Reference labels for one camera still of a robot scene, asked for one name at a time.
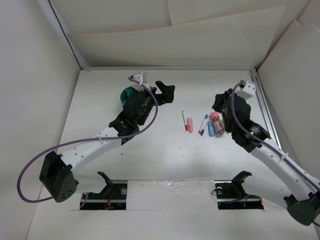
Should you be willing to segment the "blue capped white marker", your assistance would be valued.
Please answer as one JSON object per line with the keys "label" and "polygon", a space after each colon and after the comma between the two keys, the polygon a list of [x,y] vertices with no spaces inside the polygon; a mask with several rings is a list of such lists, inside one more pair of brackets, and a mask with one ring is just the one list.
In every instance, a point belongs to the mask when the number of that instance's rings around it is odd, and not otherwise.
{"label": "blue capped white marker", "polygon": [[198,130],[198,133],[199,133],[199,134],[201,134],[202,131],[204,130],[205,124],[207,123],[207,120],[208,120],[208,114],[206,114],[206,115],[204,116],[204,118],[203,118],[203,121],[202,121],[202,123],[201,123],[201,125],[200,125],[200,128],[199,128],[199,130]]}

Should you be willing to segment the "purple capped white marker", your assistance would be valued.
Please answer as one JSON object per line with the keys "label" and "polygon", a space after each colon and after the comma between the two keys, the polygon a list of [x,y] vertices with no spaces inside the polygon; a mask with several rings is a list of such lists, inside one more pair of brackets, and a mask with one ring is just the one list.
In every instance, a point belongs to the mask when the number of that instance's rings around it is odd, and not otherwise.
{"label": "purple capped white marker", "polygon": [[209,121],[209,118],[206,118],[206,119],[205,119],[205,122],[204,122],[204,124],[203,124],[203,126],[202,126],[202,128],[201,128],[201,130],[200,130],[200,135],[201,135],[201,136],[204,135],[204,132],[205,132],[206,127],[207,127],[207,124],[208,124],[208,121]]}

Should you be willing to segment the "pink translucent eraser case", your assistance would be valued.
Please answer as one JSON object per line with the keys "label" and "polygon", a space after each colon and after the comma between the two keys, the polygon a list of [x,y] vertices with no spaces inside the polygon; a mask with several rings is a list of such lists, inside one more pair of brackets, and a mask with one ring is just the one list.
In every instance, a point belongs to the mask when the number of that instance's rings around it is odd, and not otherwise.
{"label": "pink translucent eraser case", "polygon": [[189,133],[192,133],[194,131],[194,126],[193,126],[193,119],[191,117],[188,117],[186,120],[187,123],[187,130]]}

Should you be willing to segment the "red capped white pen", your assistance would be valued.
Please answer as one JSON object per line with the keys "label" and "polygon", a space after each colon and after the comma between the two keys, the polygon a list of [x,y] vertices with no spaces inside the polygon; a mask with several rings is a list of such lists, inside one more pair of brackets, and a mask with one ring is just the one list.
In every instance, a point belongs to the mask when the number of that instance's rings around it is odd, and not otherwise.
{"label": "red capped white pen", "polygon": [[181,115],[182,115],[185,131],[188,131],[188,124],[187,124],[187,121],[186,121],[186,118],[185,118],[184,110],[181,111]]}

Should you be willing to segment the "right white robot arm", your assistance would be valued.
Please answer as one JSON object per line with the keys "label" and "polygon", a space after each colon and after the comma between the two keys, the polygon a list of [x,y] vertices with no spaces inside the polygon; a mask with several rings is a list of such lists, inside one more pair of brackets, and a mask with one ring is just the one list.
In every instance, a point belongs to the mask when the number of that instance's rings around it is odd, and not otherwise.
{"label": "right white robot arm", "polygon": [[276,185],[243,170],[231,180],[232,193],[240,199],[248,195],[262,197],[286,209],[298,223],[313,224],[320,214],[320,181],[297,165],[267,130],[250,119],[251,106],[232,89],[217,94],[212,109],[222,115],[232,140],[265,164],[284,184]]}

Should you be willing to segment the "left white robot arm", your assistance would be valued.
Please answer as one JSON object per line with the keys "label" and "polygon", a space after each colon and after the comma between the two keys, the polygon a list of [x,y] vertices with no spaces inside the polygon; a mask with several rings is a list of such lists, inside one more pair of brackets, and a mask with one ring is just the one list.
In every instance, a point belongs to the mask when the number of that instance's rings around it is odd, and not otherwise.
{"label": "left white robot arm", "polygon": [[104,130],[96,137],[78,140],[78,146],[73,149],[60,154],[51,150],[45,155],[39,179],[57,203],[77,192],[107,198],[112,191],[110,178],[102,171],[85,175],[82,170],[106,152],[142,133],[139,127],[145,124],[152,109],[174,101],[174,85],[156,81],[156,87],[149,87],[136,75],[129,80],[133,93],[127,96],[122,111]]}

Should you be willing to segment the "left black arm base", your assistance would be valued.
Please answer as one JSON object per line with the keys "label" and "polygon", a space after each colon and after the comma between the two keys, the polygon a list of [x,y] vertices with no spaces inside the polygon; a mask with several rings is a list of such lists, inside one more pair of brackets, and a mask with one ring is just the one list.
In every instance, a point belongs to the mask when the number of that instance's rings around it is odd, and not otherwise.
{"label": "left black arm base", "polygon": [[127,208],[128,180],[111,180],[104,172],[97,173],[104,180],[98,193],[83,193],[80,210],[122,211]]}

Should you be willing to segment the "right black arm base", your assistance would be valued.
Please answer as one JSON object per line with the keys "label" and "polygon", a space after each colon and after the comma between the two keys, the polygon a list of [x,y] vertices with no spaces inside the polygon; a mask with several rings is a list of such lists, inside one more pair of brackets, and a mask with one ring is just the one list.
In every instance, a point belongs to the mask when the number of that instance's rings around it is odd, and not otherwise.
{"label": "right black arm base", "polygon": [[216,197],[219,210],[264,210],[263,201],[256,195],[247,194],[242,187],[252,174],[241,171],[231,180],[215,180],[211,192]]}

